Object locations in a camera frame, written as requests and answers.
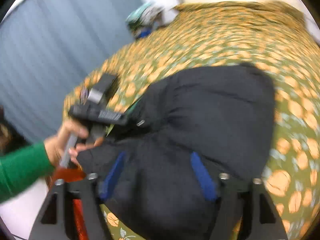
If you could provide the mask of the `green sweater left forearm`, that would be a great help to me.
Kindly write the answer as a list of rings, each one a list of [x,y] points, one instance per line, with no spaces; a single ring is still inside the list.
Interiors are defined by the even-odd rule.
[[[53,171],[54,166],[42,142],[1,156],[1,202],[15,197]]]

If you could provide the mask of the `left hand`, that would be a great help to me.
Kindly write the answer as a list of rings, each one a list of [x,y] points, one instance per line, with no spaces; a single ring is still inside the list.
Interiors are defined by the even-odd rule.
[[[99,137],[93,143],[78,143],[73,147],[67,148],[67,143],[72,135],[76,138],[86,139],[89,136],[89,132],[88,129],[78,121],[68,119],[62,123],[56,135],[47,138],[43,142],[48,159],[53,166],[59,164],[65,151],[67,151],[70,161],[79,166],[80,164],[77,161],[78,154],[84,150],[100,146],[104,140],[103,137]]]

